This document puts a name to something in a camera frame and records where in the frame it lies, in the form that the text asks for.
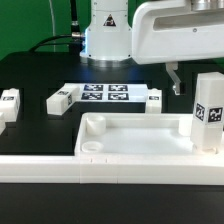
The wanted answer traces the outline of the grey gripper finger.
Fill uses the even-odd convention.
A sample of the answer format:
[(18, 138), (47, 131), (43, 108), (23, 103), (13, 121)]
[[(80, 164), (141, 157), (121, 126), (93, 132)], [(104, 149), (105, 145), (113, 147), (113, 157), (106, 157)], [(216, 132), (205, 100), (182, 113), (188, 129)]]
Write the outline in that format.
[(172, 81), (174, 82), (173, 90), (176, 95), (180, 94), (180, 84), (181, 80), (179, 79), (178, 75), (176, 74), (176, 70), (178, 69), (178, 63), (177, 62), (168, 62), (165, 64), (166, 71)]

